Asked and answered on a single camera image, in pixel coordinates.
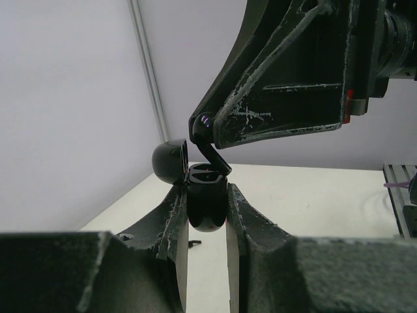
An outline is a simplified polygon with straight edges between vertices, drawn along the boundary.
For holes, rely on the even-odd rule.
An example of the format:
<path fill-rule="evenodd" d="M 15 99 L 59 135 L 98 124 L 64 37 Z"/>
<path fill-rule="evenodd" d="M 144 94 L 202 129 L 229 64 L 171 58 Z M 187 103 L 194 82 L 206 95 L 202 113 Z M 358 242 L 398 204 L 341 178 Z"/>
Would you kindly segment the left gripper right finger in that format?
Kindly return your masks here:
<path fill-rule="evenodd" d="M 227 189 L 232 312 L 415 312 L 416 241 L 296 237 Z"/>

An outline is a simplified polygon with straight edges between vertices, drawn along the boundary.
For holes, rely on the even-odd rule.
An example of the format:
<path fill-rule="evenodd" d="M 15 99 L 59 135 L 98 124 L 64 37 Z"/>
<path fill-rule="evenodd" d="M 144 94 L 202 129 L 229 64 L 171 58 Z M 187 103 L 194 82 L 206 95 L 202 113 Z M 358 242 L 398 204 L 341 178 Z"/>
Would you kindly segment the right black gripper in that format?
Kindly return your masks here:
<path fill-rule="evenodd" d="M 416 1 L 357 5 L 353 29 L 352 1 L 287 5 L 216 114 L 217 148 L 338 129 L 390 80 L 416 81 Z"/>

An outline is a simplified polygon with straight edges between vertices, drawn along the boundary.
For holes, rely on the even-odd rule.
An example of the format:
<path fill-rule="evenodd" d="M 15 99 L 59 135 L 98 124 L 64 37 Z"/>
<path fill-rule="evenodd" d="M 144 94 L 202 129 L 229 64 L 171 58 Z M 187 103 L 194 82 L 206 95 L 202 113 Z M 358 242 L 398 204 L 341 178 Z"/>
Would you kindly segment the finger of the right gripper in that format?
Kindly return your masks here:
<path fill-rule="evenodd" d="M 246 3 L 242 24 L 227 60 L 188 121 L 192 142 L 196 141 L 192 128 L 197 116 L 210 113 L 214 117 L 223 107 L 244 71 L 281 23 L 290 4 L 290 0 L 252 0 Z"/>

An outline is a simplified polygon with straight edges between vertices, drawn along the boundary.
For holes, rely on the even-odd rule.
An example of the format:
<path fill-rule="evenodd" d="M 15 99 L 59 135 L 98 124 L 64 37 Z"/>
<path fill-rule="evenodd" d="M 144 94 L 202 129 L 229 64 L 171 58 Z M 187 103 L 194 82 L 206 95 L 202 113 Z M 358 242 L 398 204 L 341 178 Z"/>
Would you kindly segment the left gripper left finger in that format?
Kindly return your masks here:
<path fill-rule="evenodd" d="M 2 312 L 184 312 L 186 191 L 129 228 L 1 235 Z"/>

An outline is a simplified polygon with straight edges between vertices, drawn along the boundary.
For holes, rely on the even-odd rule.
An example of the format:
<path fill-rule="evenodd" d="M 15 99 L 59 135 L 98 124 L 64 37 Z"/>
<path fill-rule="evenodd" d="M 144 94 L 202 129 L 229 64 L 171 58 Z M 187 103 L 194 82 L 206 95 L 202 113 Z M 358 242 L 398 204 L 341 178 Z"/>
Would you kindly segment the black charging case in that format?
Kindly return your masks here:
<path fill-rule="evenodd" d="M 186 189 L 186 210 L 194 229 L 213 232 L 223 226 L 227 215 L 227 176 L 210 163 L 189 165 L 185 139 L 158 145 L 152 154 L 152 168 L 161 181 Z"/>

